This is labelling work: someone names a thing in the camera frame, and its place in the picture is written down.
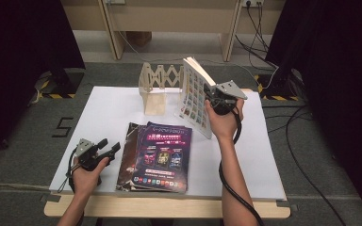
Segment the stand base with striped tape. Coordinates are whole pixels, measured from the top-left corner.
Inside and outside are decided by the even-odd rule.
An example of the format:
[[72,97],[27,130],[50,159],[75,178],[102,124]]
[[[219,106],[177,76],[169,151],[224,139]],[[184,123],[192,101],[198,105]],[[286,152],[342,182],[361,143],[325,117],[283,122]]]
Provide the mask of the stand base with striped tape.
[[50,99],[73,98],[83,77],[83,72],[66,72],[63,76],[48,75],[41,86],[40,96]]
[[298,94],[287,75],[278,71],[255,75],[259,96],[265,100],[298,101]]

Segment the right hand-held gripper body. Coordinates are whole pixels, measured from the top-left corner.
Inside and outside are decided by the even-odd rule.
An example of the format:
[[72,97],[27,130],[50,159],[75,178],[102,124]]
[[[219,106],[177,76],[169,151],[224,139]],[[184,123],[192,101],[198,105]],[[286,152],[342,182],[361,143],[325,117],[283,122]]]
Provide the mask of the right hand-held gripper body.
[[233,80],[209,87],[215,96],[215,100],[209,102],[215,113],[218,115],[228,114],[236,107],[238,99],[248,99],[245,93]]

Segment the wooden expandable book rack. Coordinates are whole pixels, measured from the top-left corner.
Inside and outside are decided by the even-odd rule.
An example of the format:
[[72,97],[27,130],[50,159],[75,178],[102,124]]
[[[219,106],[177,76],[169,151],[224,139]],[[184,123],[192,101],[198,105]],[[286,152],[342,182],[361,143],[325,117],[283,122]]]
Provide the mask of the wooden expandable book rack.
[[139,77],[139,93],[143,100],[145,115],[159,116],[166,113],[167,96],[178,99],[183,87],[184,67],[157,65],[155,68],[144,62]]

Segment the light wooden desk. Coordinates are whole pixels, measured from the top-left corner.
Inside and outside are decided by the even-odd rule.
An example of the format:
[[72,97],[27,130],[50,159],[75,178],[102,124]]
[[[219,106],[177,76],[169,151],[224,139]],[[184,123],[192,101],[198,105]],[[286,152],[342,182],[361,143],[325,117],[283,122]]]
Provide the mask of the light wooden desk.
[[258,8],[243,0],[60,0],[71,28],[105,31],[112,57],[120,60],[127,31],[210,33],[219,36],[222,59],[232,55],[237,34],[253,34],[250,18],[271,35],[286,0],[264,0]]

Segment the dark brown magazine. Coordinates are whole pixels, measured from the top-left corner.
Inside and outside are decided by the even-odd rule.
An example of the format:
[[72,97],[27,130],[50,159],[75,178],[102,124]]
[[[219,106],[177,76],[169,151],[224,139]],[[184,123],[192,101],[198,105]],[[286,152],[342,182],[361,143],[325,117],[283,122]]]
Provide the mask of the dark brown magazine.
[[139,125],[130,122],[126,132],[125,143],[123,147],[123,156],[119,169],[116,189],[120,191],[130,191],[133,188],[131,179],[135,170],[136,148],[138,142]]

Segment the white table sheet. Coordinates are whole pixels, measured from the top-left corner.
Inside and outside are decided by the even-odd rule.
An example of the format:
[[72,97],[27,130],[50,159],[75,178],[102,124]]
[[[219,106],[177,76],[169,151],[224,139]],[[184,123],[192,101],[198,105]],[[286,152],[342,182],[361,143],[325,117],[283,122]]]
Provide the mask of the white table sheet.
[[[286,194],[273,157],[261,99],[254,91],[248,91],[246,95],[244,119],[236,150],[248,190],[255,200],[283,200]],[[105,138],[108,140],[106,148],[110,149],[116,143],[125,142],[130,122],[187,125],[176,115],[178,100],[178,90],[168,89],[166,112],[161,116],[147,116],[143,112],[143,100],[137,88],[93,88],[49,190],[63,193],[71,191],[65,182],[68,161],[82,138],[93,143]],[[208,139],[193,130],[188,190],[183,194],[185,198],[217,199],[221,196],[222,182],[218,173],[220,160],[217,139]]]

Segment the person's left hand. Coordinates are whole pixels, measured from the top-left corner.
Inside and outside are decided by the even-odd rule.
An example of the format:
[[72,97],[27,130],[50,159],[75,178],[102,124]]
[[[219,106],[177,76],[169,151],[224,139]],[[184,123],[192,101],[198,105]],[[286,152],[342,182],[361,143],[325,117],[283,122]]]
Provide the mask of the person's left hand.
[[74,194],[77,197],[89,196],[98,185],[101,172],[107,166],[109,158],[102,159],[93,171],[87,171],[81,167],[73,171]]

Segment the brown cardboard box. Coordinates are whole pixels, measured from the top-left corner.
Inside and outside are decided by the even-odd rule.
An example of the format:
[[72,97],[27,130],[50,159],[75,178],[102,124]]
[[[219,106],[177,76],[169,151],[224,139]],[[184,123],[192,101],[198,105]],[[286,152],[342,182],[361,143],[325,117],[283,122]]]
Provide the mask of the brown cardboard box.
[[137,45],[138,47],[145,46],[152,39],[152,33],[145,31],[127,31],[126,36],[131,44]]

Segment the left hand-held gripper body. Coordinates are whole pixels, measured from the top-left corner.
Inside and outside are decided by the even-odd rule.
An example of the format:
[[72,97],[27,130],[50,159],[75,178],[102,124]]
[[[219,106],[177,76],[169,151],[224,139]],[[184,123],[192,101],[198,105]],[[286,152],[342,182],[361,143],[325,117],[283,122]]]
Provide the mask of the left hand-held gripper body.
[[78,164],[87,171],[94,170],[99,162],[104,159],[103,154],[99,155],[97,144],[81,138],[76,149],[75,156],[78,158]]

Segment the person's right hand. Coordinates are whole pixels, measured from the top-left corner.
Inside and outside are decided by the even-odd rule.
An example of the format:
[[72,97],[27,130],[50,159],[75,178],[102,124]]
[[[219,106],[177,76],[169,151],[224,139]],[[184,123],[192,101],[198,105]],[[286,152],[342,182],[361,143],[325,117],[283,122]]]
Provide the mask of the person's right hand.
[[210,127],[219,142],[225,142],[226,140],[231,143],[234,142],[234,134],[239,128],[239,123],[243,120],[243,106],[244,101],[238,99],[236,107],[230,113],[218,115],[211,107],[210,102],[205,100]]

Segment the black curtain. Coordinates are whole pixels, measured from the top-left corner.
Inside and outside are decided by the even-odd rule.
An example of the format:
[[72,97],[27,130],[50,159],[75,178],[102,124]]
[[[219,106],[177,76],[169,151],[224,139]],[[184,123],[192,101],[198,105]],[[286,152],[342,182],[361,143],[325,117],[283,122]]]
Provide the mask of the black curtain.
[[0,0],[0,143],[43,73],[84,66],[60,0]]
[[285,0],[268,58],[297,70],[317,121],[362,199],[362,0]]

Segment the white wall outlet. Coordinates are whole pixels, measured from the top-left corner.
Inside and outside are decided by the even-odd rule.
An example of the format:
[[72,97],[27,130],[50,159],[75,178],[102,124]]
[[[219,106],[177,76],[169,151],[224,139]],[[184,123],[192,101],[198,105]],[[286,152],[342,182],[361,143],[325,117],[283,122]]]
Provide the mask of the white wall outlet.
[[249,8],[258,8],[263,6],[264,0],[243,0],[242,6],[243,7],[249,7]]

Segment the white picture-grid magazine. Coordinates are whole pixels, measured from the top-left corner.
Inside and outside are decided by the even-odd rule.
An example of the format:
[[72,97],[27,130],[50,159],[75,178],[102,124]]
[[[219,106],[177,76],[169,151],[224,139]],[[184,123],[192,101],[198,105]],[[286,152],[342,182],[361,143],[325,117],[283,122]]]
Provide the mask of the white picture-grid magazine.
[[212,130],[206,113],[206,90],[216,85],[194,57],[183,59],[183,79],[178,102],[178,116],[208,139]]

